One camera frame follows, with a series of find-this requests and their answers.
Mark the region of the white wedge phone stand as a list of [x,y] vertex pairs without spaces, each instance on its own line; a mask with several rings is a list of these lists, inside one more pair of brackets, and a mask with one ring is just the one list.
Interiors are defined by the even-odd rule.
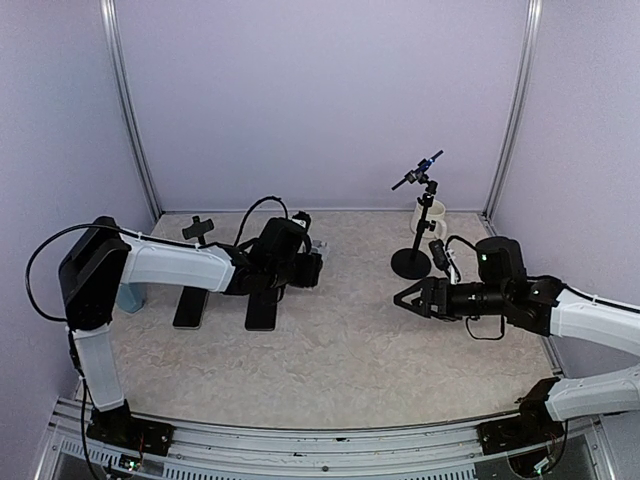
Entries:
[[323,260],[328,257],[330,248],[327,242],[321,240],[313,240],[311,243],[311,252],[319,255]]

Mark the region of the black phone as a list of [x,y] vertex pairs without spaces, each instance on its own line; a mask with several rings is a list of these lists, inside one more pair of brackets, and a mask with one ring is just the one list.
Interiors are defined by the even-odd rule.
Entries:
[[258,332],[273,331],[277,319],[277,298],[276,291],[250,295],[245,317],[245,329]]
[[208,290],[184,287],[172,322],[173,327],[187,330],[199,329],[208,297]]

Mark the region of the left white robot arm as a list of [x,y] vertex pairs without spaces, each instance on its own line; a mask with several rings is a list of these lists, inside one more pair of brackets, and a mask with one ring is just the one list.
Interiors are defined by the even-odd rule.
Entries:
[[120,288],[130,284],[190,287],[249,299],[245,327],[272,331],[287,287],[318,284],[323,257],[308,234],[310,217],[268,220],[260,235],[240,245],[210,246],[146,237],[103,216],[89,224],[60,264],[65,323],[79,369],[101,415],[102,430],[121,445],[140,434],[116,369],[110,323]]

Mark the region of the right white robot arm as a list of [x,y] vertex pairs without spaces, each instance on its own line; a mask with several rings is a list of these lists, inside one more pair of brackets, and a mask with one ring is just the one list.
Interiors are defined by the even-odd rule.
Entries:
[[[575,338],[633,356],[639,353],[639,309],[581,292],[550,275],[530,277],[519,243],[503,236],[478,241],[479,279],[425,277],[397,293],[395,305],[443,321],[498,316],[502,323],[544,337]],[[539,381],[521,400],[511,433],[523,444],[578,417],[639,408],[637,366],[577,379]]]

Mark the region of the black round-base phone stand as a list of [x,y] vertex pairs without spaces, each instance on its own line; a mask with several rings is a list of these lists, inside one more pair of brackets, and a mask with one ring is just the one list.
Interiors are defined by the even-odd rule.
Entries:
[[192,217],[191,224],[182,229],[182,237],[185,240],[196,239],[199,246],[206,246],[206,234],[213,231],[215,228],[212,219],[202,220],[199,215]]

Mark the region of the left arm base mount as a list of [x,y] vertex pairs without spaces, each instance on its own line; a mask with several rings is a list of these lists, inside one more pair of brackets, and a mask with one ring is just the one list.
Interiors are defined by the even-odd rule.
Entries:
[[161,457],[168,455],[173,433],[174,427],[168,423],[139,417],[96,418],[87,427],[92,440]]

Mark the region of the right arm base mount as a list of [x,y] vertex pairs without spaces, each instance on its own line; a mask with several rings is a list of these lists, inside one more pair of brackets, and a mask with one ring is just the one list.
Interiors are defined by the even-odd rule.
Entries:
[[483,422],[477,432],[484,455],[493,455],[541,444],[562,437],[562,422],[539,418],[534,414]]

